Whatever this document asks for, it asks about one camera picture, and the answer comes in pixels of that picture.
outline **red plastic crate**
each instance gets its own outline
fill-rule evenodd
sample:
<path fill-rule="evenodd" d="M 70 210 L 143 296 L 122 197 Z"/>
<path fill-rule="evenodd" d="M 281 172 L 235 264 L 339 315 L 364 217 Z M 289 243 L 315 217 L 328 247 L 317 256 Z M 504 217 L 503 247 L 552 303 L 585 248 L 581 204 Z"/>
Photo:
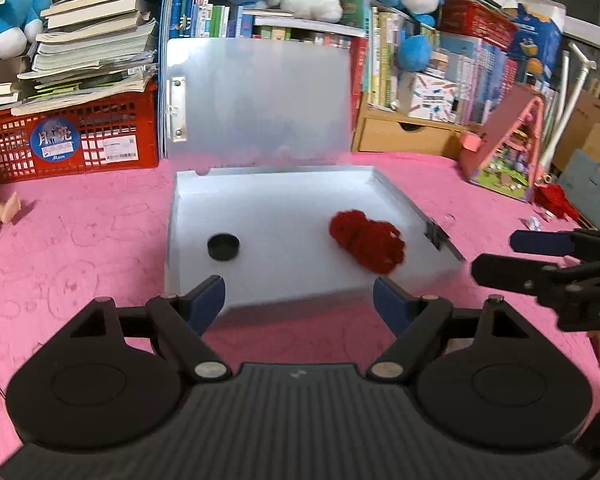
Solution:
<path fill-rule="evenodd" d="M 151 84 L 142 93 L 126 92 L 41 114 L 12 116 L 9 110 L 0 111 L 0 184 L 155 168 L 155 88 Z"/>
<path fill-rule="evenodd" d="M 518 28 L 505 16 L 471 0 L 449 0 L 442 6 L 440 30 L 481 38 L 505 52 Z"/>

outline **white tray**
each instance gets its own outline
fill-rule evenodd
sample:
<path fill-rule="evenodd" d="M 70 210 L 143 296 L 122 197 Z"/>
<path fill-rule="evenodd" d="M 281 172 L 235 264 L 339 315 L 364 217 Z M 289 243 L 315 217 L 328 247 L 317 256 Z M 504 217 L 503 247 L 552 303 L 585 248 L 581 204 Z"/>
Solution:
<path fill-rule="evenodd" d="M 377 276 L 329 236 L 330 219 L 350 209 L 401 231 L 406 259 L 390 277 L 411 294 L 435 292 L 432 284 L 464 261 L 449 242 L 432 245 L 426 216 L 372 167 L 186 171 L 176 174 L 165 290 L 185 294 L 218 274 L 226 283 L 223 313 L 316 297 L 370 298 Z M 239 238 L 237 258 L 208 256 L 206 242 L 217 233 Z"/>

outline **box lid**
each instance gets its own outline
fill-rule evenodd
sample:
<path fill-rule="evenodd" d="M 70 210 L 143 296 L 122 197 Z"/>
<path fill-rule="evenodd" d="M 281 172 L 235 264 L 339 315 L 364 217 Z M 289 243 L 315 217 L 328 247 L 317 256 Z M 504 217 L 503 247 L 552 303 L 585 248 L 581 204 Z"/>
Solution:
<path fill-rule="evenodd" d="M 166 151 L 177 170 L 329 164 L 349 151 L 344 48 L 247 38 L 171 40 Z"/>

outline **pink table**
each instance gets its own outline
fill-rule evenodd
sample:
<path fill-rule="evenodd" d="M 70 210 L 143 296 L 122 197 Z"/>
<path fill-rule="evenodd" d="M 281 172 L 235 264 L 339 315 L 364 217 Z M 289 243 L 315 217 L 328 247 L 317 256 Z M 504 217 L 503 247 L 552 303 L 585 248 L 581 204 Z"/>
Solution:
<path fill-rule="evenodd" d="M 529 205 L 462 181 L 446 158 L 411 154 L 353 155 L 379 168 L 428 216 L 447 225 L 467 260 L 481 252 L 511 254 L 507 241 L 532 213 Z M 95 296 L 119 306 L 143 304 L 162 292 L 166 222 L 173 171 L 122 171 L 60 177 L 4 186 L 20 194 L 27 214 L 0 232 L 0 386 L 71 316 Z M 573 227 L 567 221 L 545 230 Z M 488 290 L 465 274 L 453 284 L 459 306 L 480 307 Z M 600 370 L 587 337 L 555 328 L 552 311 L 530 298 L 506 294 L 589 378 L 592 413 L 600 408 Z M 393 336 L 363 305 L 321 316 L 269 324 L 225 326 L 205 339 L 236 367 L 242 361 L 356 362 L 367 367 Z M 0 463 L 18 439 L 0 399 Z"/>

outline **screw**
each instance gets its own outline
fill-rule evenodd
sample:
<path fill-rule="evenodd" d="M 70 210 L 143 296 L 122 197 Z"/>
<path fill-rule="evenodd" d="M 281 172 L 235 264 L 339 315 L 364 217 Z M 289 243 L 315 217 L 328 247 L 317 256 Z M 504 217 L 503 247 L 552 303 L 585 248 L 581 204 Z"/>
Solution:
<path fill-rule="evenodd" d="M 404 368 L 391 361 L 376 363 L 371 367 L 371 373 L 381 379 L 395 379 L 400 377 L 403 372 Z"/>
<path fill-rule="evenodd" d="M 193 371 L 203 379 L 218 379 L 227 372 L 226 366 L 218 361 L 205 361 L 196 365 Z"/>

